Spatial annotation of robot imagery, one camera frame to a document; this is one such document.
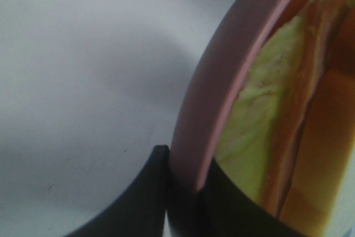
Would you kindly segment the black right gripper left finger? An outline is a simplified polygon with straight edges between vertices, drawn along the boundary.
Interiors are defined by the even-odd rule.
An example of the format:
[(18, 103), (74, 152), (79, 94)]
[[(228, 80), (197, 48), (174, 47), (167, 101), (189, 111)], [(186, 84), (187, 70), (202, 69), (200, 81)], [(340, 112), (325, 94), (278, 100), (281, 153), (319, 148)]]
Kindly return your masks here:
[(169, 148), (153, 148), (130, 186), (108, 208), (68, 236), (163, 236)]

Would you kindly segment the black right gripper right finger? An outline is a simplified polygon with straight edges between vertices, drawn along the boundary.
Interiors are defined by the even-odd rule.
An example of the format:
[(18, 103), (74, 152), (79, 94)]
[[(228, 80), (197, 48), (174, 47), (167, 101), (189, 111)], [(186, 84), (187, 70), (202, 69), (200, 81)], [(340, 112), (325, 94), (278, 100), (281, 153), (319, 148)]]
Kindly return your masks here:
[(173, 173), (168, 192), (172, 236), (300, 236), (245, 196), (216, 162), (199, 193), (188, 192)]

